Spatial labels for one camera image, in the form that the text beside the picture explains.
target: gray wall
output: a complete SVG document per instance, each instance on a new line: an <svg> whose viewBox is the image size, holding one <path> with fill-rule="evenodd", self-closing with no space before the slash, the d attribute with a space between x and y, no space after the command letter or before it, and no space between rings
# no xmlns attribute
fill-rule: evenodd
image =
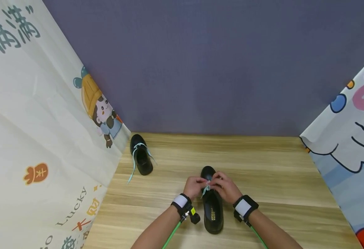
<svg viewBox="0 0 364 249"><path fill-rule="evenodd" d="M44 3L132 131L298 136L364 66L363 0Z"/></svg>

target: wire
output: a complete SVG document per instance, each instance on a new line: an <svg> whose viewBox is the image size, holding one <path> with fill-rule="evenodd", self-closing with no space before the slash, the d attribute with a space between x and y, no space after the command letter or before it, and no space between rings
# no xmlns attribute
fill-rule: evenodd
<svg viewBox="0 0 364 249"><path fill-rule="evenodd" d="M164 246L162 247L162 249L165 249L168 246L169 241L171 240L172 236L174 235L174 233L176 232L176 230L178 229L178 227L182 224L182 222L179 222L176 227L174 228L174 230L172 231L171 235L168 237L166 243L164 244Z"/></svg>
<svg viewBox="0 0 364 249"><path fill-rule="evenodd" d="M264 246L266 249L268 249L268 247L266 246L265 242L263 242L263 240L262 240L261 236L259 236L259 234L257 233L257 231L255 231L255 229L254 229L254 227L253 227L253 226L251 226L251 229L254 231L254 233L255 233L255 234L258 236L258 238L261 240L261 242L262 242L263 246Z"/></svg>

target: cartoon girl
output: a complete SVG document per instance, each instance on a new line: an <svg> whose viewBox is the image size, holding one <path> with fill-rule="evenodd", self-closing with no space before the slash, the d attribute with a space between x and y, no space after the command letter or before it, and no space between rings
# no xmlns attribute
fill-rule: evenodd
<svg viewBox="0 0 364 249"><path fill-rule="evenodd" d="M122 126L122 120L111 107L102 91L92 79L85 66L81 70L81 78L74 78L74 86L82 89L82 103L88 116L100 128L100 134L106 140L106 147L111 148Z"/></svg>

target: black leather shoe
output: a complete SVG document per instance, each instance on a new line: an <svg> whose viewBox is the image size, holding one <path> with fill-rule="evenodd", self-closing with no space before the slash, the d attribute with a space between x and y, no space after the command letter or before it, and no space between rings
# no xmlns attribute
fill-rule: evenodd
<svg viewBox="0 0 364 249"><path fill-rule="evenodd" d="M139 134L132 136L130 151L139 173L143 176L150 174L153 171L153 165L150 161L146 142Z"/></svg>
<svg viewBox="0 0 364 249"><path fill-rule="evenodd" d="M215 170L211 166L205 166L201 171L201 177L212 180ZM206 191L203 196L204 204L204 226L212 234L218 234L223 228L223 205L222 198L213 189Z"/></svg>

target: shoelace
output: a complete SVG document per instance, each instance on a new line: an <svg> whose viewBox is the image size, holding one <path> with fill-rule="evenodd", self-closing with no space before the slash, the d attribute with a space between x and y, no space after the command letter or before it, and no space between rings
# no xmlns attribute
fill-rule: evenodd
<svg viewBox="0 0 364 249"><path fill-rule="evenodd" d="M208 186L206 186L206 187L204 188L204 190L203 190L203 195L201 196L201 199L203 198L203 196L205 195L205 193L206 193L207 191L209 191L209 185L208 185Z"/></svg>
<svg viewBox="0 0 364 249"><path fill-rule="evenodd" d="M132 171L132 174L131 176L129 177L129 180L127 182L127 185L129 184L129 182L132 180L132 176L133 176L133 173L135 172L135 169L136 169L136 162L135 162L135 159L134 159L134 155L135 155L135 152L138 150L138 147L143 145L144 147L146 147L147 149L147 154L149 154L149 156L151 158L153 158L153 160L155 161L155 163L157 164L156 160L154 159L154 157L150 154L150 151L149 151L149 148L142 142L138 142L134 147L133 147L133 152L132 152L132 161L133 161L133 171Z"/></svg>

